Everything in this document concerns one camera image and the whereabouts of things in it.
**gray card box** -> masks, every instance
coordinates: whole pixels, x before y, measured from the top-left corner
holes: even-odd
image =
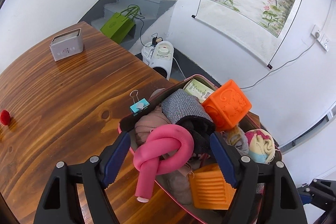
[[[55,61],[83,51],[83,37],[81,29],[76,29],[56,36],[51,44],[50,50]]]

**blue binder clip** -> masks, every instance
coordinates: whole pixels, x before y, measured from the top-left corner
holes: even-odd
[[[138,93],[139,91],[138,90],[133,90],[131,93],[130,93],[130,97],[132,97],[133,99],[133,105],[131,105],[129,108],[131,109],[131,111],[134,113],[134,115],[137,115],[137,113],[143,109],[145,109],[146,107],[149,106],[149,102],[147,102],[147,100],[145,98],[139,100],[139,97],[138,97]]]

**green tote bag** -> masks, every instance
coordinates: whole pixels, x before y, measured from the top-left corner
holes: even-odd
[[[114,42],[120,44],[128,32],[135,25],[133,19],[139,13],[140,8],[138,6],[132,6],[120,13],[115,13],[100,29],[103,34],[111,38]]]

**knotted pink tube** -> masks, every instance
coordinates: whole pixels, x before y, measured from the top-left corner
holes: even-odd
[[[178,151],[172,157],[159,160],[161,155],[176,149]],[[135,191],[138,200],[148,202],[153,194],[155,176],[181,168],[191,158],[193,151],[194,140],[187,129],[176,124],[155,128],[133,158],[133,164],[140,172]]]

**wooden table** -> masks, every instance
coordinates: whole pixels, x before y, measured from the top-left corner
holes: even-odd
[[[55,35],[82,28],[84,51],[55,62]],[[0,127],[0,192],[21,224],[33,223],[45,184],[55,166],[99,155],[118,136],[130,113],[132,90],[149,98],[172,84],[85,22],[68,27],[21,55],[0,75],[0,109],[10,112]],[[157,185],[150,202],[134,197],[138,171],[128,153],[116,182],[106,190],[121,223],[198,223]],[[92,223],[82,185],[79,197]]]

